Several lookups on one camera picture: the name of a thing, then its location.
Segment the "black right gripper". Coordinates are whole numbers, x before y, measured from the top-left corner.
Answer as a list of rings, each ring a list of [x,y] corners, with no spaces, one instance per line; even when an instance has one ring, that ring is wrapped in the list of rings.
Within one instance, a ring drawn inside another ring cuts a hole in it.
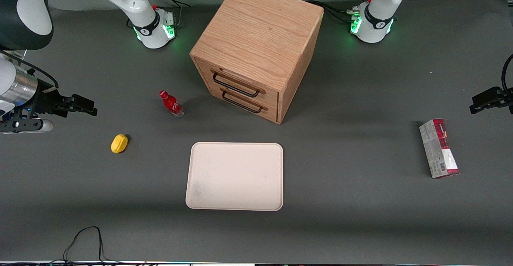
[[[39,114],[55,115],[66,118],[68,113],[80,112],[97,116],[95,102],[81,95],[62,96],[59,91],[50,86],[38,86],[30,100],[30,117],[38,118]]]

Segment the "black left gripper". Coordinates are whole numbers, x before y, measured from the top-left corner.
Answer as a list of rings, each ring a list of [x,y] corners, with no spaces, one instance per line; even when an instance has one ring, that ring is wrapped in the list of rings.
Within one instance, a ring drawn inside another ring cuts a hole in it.
[[[470,113],[475,115],[480,111],[491,108],[507,107],[510,114],[513,114],[512,88],[491,87],[476,96],[473,96],[472,104],[469,107]]]

